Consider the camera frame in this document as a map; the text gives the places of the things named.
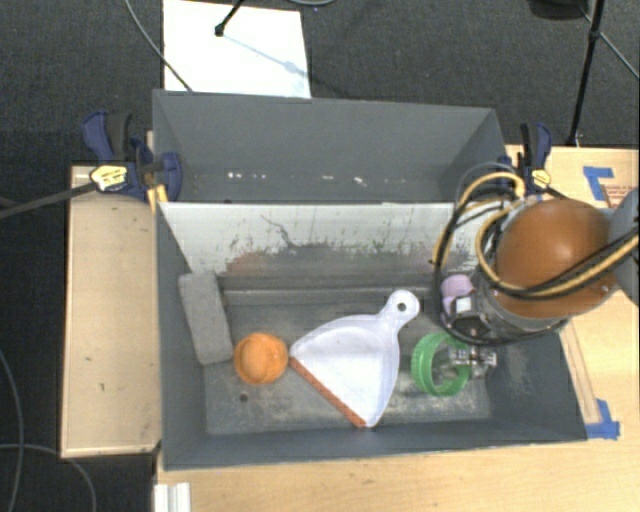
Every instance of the gray bin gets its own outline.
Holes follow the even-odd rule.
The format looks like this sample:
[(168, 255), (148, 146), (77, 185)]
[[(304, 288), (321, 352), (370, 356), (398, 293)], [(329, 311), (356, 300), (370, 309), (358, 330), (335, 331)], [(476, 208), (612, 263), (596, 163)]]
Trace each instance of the gray bin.
[[(455, 186), (504, 154), (493, 111), (163, 91), (153, 107), (156, 152), (178, 152), (185, 171), (180, 202), (157, 215), (166, 469), (586, 438), (557, 335), (500, 348), (498, 368), (456, 397), (428, 397), (409, 377), (415, 343), (438, 330), (428, 259)], [(473, 268), (475, 229), (460, 233), (453, 268)], [(423, 313), (400, 333), (378, 426), (352, 427), (290, 369), (252, 387), (230, 362), (202, 367), (177, 287), (202, 271), (218, 275), (234, 343), (262, 330), (290, 344), (376, 313), (395, 289), (415, 293)]]

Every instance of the white paper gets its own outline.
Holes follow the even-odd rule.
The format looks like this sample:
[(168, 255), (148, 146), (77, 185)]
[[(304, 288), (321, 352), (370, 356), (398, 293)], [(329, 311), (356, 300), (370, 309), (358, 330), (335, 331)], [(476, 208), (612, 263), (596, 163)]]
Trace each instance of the white paper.
[[(297, 11), (164, 0), (164, 55), (198, 92), (310, 98), (302, 21)], [(184, 86), (165, 66), (165, 89)]]

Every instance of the metal stand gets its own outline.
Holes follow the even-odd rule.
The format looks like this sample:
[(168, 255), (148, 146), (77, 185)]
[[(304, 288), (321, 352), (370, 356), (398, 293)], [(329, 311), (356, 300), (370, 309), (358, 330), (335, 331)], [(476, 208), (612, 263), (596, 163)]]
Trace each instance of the metal stand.
[(222, 37), (224, 35), (224, 28), (227, 26), (227, 23), (229, 23), (229, 20), (233, 18), (233, 15), (236, 13), (236, 11), (240, 9), (240, 6), (244, 3), (244, 1), (245, 0), (238, 0), (231, 9), (231, 12), (229, 12), (229, 14), (227, 14), (227, 17), (222, 20), (222, 23), (216, 26), (215, 34), (217, 37)]
[(591, 71), (591, 62), (593, 60), (593, 52), (596, 47), (596, 41), (600, 39), (600, 22), (602, 21), (602, 12), (604, 11), (604, 0), (596, 0), (596, 6), (589, 28), (589, 46), (584, 58), (582, 67), (582, 78), (580, 79), (580, 90), (578, 91), (578, 99), (576, 100), (576, 108), (573, 112), (573, 122), (571, 123), (571, 132), (567, 139), (567, 145), (578, 145), (578, 124), (580, 123), (580, 115), (582, 113), (582, 104), (584, 103), (584, 95), (587, 90), (587, 82), (589, 81), (589, 72)]

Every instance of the white dustpan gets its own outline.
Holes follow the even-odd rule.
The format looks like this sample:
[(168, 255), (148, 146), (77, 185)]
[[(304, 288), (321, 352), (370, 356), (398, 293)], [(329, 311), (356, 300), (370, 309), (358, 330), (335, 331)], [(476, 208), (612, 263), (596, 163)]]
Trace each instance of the white dustpan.
[(398, 290), (377, 315), (340, 318), (295, 342), (290, 364), (354, 425), (373, 427), (398, 377), (398, 331), (419, 311), (416, 296)]

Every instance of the gray bin floor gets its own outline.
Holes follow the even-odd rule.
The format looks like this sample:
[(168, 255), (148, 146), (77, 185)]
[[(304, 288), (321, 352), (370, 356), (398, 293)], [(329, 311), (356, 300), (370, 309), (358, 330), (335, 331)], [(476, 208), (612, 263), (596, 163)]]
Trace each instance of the gray bin floor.
[[(234, 343), (253, 331), (279, 335), (291, 345), (319, 325), (354, 313), (377, 313), (385, 293), (362, 293), (360, 303), (274, 304), (228, 307)], [(425, 313), (400, 333), (401, 360), (398, 380), (381, 425), (473, 420), (490, 416), (484, 380), (470, 381), (455, 397), (432, 397), (421, 391), (411, 377), (411, 353), (419, 339), (437, 331)], [(236, 375), (233, 362), (209, 365), (204, 369), (207, 430), (210, 435), (291, 431), (321, 428), (353, 428), (320, 393), (292, 368), (273, 384), (252, 386)]]

